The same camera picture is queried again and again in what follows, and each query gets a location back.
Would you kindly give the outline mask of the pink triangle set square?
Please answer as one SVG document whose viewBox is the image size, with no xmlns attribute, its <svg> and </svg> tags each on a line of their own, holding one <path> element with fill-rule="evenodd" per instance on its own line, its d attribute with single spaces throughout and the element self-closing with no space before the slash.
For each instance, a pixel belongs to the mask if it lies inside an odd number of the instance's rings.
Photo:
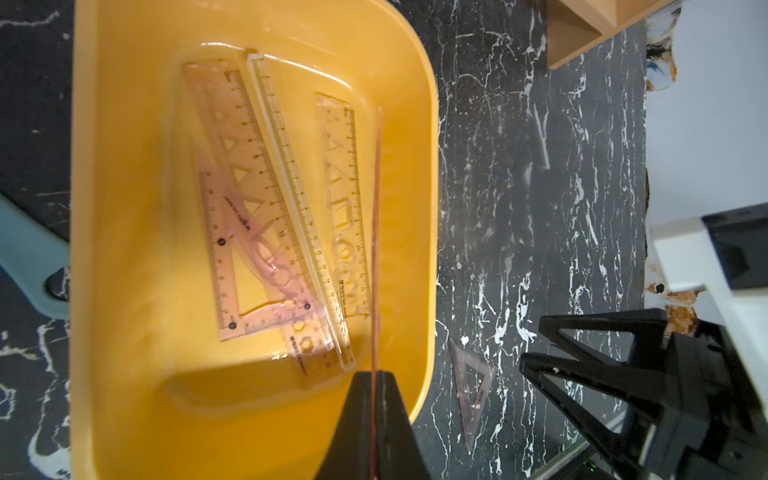
<svg viewBox="0 0 768 480">
<path fill-rule="evenodd" d="M 241 194 L 235 168 L 194 149 L 219 338 L 279 329 L 301 352 L 331 344 L 322 307 L 301 271 L 298 249 L 282 245 L 288 215 Z"/>
</svg>

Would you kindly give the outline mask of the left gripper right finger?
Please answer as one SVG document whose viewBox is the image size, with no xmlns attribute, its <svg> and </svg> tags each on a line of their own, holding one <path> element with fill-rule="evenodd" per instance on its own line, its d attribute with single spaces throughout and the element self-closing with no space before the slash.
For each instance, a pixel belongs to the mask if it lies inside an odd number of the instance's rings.
<svg viewBox="0 0 768 480">
<path fill-rule="evenodd" d="M 376 478 L 430 479 L 391 372 L 376 373 Z"/>
</svg>

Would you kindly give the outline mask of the clear plastic ruler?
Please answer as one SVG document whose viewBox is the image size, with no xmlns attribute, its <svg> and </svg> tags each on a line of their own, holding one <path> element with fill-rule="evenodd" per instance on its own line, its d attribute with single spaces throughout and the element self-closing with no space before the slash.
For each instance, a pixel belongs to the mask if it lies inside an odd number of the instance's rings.
<svg viewBox="0 0 768 480">
<path fill-rule="evenodd" d="M 278 91 L 268 68 L 268 56 L 262 52 L 247 55 L 247 66 L 255 79 L 259 105 L 268 125 L 276 150 L 277 167 L 281 181 L 288 189 L 288 206 L 295 221 L 297 237 L 312 282 L 313 293 L 322 307 L 325 324 L 341 368 L 350 371 L 356 366 L 348 328 L 343 319 L 340 300 L 332 285 L 329 264 L 326 261 L 320 236 L 316 229 L 309 199 L 301 180 L 300 168 L 294 154 L 288 125 L 283 117 Z"/>
</svg>

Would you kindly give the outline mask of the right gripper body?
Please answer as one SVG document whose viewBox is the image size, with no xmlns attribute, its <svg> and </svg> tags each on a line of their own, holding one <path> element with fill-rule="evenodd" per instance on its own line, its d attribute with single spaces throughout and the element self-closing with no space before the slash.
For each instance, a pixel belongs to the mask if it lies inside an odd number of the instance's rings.
<svg viewBox="0 0 768 480">
<path fill-rule="evenodd" d="M 725 329 L 672 336 L 660 387 L 628 407 L 629 479 L 764 479 L 767 421 Z"/>
</svg>

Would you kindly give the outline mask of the thin pink ruler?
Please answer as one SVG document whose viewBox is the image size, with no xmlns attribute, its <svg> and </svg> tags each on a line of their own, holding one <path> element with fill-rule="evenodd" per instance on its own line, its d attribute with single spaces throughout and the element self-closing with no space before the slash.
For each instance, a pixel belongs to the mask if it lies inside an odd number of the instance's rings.
<svg viewBox="0 0 768 480">
<path fill-rule="evenodd" d="M 377 378 L 379 370 L 379 335 L 380 335 L 380 301 L 379 301 L 379 237 L 380 237 L 380 199 L 381 199 L 381 157 L 382 157 L 382 107 L 377 108 L 376 144 L 374 157 L 374 187 L 372 214 L 371 242 L 371 429 L 369 443 L 369 478 L 378 479 L 378 446 L 377 446 Z"/>
</svg>

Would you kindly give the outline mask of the small clear ruler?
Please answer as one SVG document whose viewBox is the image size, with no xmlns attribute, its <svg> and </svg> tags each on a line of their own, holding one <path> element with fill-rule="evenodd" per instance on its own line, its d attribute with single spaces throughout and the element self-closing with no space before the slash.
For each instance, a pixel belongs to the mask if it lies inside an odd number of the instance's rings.
<svg viewBox="0 0 768 480">
<path fill-rule="evenodd" d="M 342 312 L 346 319 L 367 318 L 370 314 L 370 281 L 354 109 L 328 95 L 318 94 L 317 99 Z"/>
</svg>

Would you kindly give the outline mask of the small pink triangle ruler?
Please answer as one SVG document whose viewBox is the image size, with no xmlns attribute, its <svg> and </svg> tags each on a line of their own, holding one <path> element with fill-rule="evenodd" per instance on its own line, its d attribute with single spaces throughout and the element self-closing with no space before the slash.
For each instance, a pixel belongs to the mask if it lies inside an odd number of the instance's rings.
<svg viewBox="0 0 768 480">
<path fill-rule="evenodd" d="M 460 342 L 450 339 L 449 345 L 462 435 L 472 455 L 496 369 Z"/>
</svg>

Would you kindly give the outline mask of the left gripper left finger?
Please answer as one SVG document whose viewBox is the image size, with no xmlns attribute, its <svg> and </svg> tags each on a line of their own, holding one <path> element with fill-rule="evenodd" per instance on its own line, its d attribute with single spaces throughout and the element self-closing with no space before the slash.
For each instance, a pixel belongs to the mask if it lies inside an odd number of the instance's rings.
<svg viewBox="0 0 768 480">
<path fill-rule="evenodd" d="M 357 372 L 316 479 L 375 478 L 374 380 Z"/>
</svg>

